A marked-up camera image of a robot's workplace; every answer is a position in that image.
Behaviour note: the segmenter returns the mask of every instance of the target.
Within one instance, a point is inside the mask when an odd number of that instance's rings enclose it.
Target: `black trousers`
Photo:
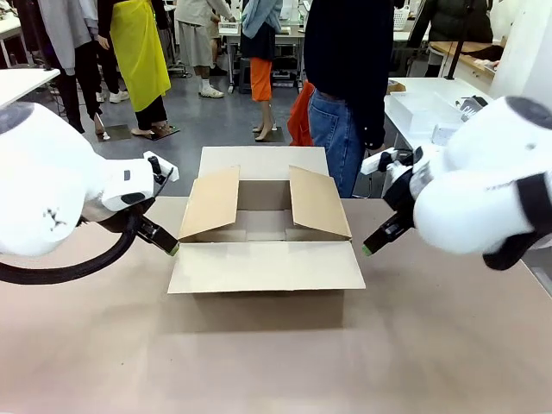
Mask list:
[[[163,97],[157,97],[146,109],[136,112],[136,119],[138,120],[138,128],[142,131],[150,130],[153,122],[166,121]]]
[[[105,50],[100,44],[96,43],[97,57],[99,59],[100,65],[102,66],[103,80],[111,93],[119,93],[119,77],[117,75],[117,59],[115,57],[115,52],[113,52],[113,43],[111,43],[111,38],[108,38],[110,41],[110,50]],[[101,82],[97,84],[96,92],[101,92],[102,86]]]
[[[66,108],[67,121],[78,132],[83,133],[82,123],[80,122],[80,109],[78,103],[77,81],[83,92],[85,99],[86,112],[90,119],[94,119],[96,114],[102,114],[100,104],[96,100],[96,89],[100,82],[100,72],[97,69],[95,41],[90,41],[75,49],[75,75],[70,76],[60,67],[59,62],[55,62],[61,71],[56,78],[56,85],[60,91],[61,100]]]

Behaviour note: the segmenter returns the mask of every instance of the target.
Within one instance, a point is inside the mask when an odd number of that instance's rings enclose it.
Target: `white shirt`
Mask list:
[[[209,26],[210,17],[215,10],[227,19],[232,17],[230,7],[224,0],[179,0],[174,16],[179,22]]]

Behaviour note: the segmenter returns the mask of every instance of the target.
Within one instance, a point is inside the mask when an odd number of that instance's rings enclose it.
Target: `hand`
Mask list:
[[[110,50],[110,41],[108,41],[106,38],[102,36],[97,37],[97,42],[100,44],[101,47],[103,47],[105,50]]]

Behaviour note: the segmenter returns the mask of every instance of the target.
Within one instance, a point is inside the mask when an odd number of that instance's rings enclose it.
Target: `white wall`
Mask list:
[[[552,2],[523,1],[490,94],[532,97],[552,109]]]
[[[494,0],[491,10],[491,26],[495,39],[502,39],[502,36],[510,34],[511,25],[514,23],[522,3],[530,0]]]

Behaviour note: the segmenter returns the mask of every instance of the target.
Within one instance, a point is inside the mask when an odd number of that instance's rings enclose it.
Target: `gray jacket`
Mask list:
[[[75,49],[92,41],[83,10],[77,0],[38,0],[42,21],[61,67],[75,73]]]

